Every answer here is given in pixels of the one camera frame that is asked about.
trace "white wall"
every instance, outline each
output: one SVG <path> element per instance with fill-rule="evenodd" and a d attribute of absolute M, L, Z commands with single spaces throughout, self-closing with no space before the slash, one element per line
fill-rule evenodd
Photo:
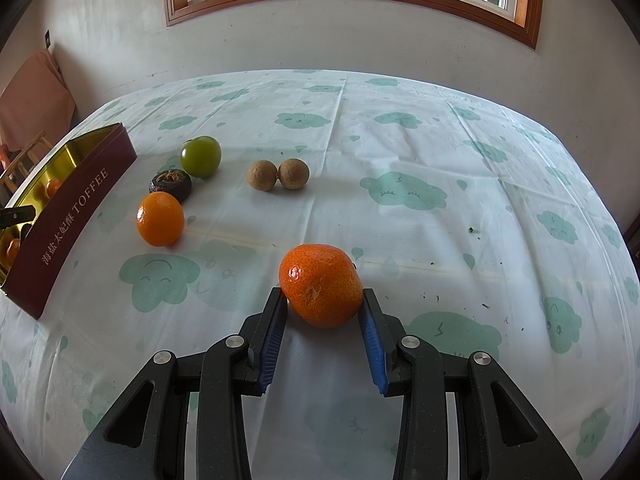
<path fill-rule="evenodd" d="M 33 2 L 24 11 L 13 33 L 0 50 L 0 93 L 9 84 L 20 65 L 36 50 L 44 48 L 44 34 L 40 34 L 40 4 Z"/>
<path fill-rule="evenodd" d="M 533 51 L 493 30 L 380 0 L 280 0 L 167 27 L 163 0 L 37 0 L 81 116 L 159 82 L 325 68 L 435 82 L 558 135 L 624 230 L 640 210 L 640 45 L 610 0 L 544 0 Z"/>

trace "table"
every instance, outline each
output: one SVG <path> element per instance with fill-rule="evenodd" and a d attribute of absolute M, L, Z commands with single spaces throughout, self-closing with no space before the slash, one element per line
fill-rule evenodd
<path fill-rule="evenodd" d="M 138 159 L 84 228 L 42 318 L 0 305 L 0 409 L 46 480 L 156 351 L 201 352 L 237 332 L 305 242 L 349 254 L 409 333 L 443 352 L 494 355 L 585 480 L 622 450 L 640 419 L 638 278 L 546 128 L 433 84 L 276 70 L 123 96 L 61 142 L 117 121 Z M 180 241 L 148 246 L 137 205 L 200 135 L 219 140 L 220 168 L 194 181 Z M 310 168 L 304 189 L 246 184 L 251 161 L 291 157 Z M 196 395 L 190 404 L 194 478 Z M 392 476 L 401 401 L 378 395 L 355 319 L 323 331 L 292 312 L 273 384 L 244 412 L 256 480 Z"/>

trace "wooden chair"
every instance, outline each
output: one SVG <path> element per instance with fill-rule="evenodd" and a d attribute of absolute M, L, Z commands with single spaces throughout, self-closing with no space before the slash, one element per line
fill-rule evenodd
<path fill-rule="evenodd" d="M 41 160 L 38 157 L 38 155 L 36 155 L 36 153 L 33 152 L 34 147 L 38 143 L 41 143 L 47 149 L 47 153 L 53 149 L 53 146 L 45 138 L 44 135 L 45 135 L 45 132 L 41 131 L 33 139 L 31 139 L 31 142 L 27 144 L 25 148 L 20 153 L 18 153 L 18 155 L 16 155 L 14 160 L 11 161 L 9 166 L 2 172 L 2 175 L 0 175 L 0 184 L 4 184 L 6 188 L 9 190 L 9 192 L 11 192 L 11 194 L 15 193 L 18 190 L 18 186 L 16 186 L 16 182 L 11 180 L 11 177 L 14 176 L 14 173 L 15 173 L 16 181 L 18 180 L 17 179 L 18 174 L 16 173 L 17 171 L 19 171 L 22 174 L 22 178 L 26 178 L 29 175 L 29 172 L 33 168 L 35 168 L 36 165 Z M 23 161 L 26 160 L 27 158 L 32 163 L 31 167 L 28 170 L 27 168 L 25 168 L 23 163 Z"/>

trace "orange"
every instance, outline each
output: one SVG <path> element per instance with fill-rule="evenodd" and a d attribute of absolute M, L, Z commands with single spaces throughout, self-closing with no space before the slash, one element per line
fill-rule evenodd
<path fill-rule="evenodd" d="M 138 207 L 136 226 L 146 243 L 155 247 L 171 245 L 184 228 L 182 206 L 164 191 L 149 193 Z"/>
<path fill-rule="evenodd" d="M 355 266 L 331 245 L 293 248 L 282 259 L 278 278 L 293 309 L 318 328 L 344 323 L 362 304 L 362 282 Z"/>
<path fill-rule="evenodd" d="M 18 255 L 19 250 L 20 250 L 20 239 L 13 238 L 9 242 L 9 246 L 6 249 L 6 260 L 9 262 L 10 266 L 14 264 L 15 258 Z"/>
<path fill-rule="evenodd" d="M 47 182 L 47 186 L 45 187 L 45 191 L 47 192 L 47 196 L 49 198 L 53 198 L 53 196 L 58 192 L 62 186 L 62 181 L 59 178 L 52 178 Z"/>

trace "metal screw cap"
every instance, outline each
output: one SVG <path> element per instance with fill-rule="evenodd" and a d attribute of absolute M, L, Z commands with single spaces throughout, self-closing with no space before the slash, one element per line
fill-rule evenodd
<path fill-rule="evenodd" d="M 230 335 L 226 338 L 225 345 L 229 348 L 238 348 L 244 344 L 244 338 L 241 335 Z"/>
<path fill-rule="evenodd" d="M 402 346 L 406 348 L 417 348 L 420 346 L 420 340 L 413 335 L 406 335 L 402 338 Z"/>
<path fill-rule="evenodd" d="M 166 350 L 161 350 L 159 352 L 156 352 L 156 355 L 154 355 L 154 362 L 157 365 L 163 365 L 165 363 L 168 363 L 170 360 L 171 360 L 171 354 Z"/>
<path fill-rule="evenodd" d="M 474 361 L 479 365 L 487 365 L 491 362 L 491 356 L 486 352 L 476 352 L 474 354 Z"/>

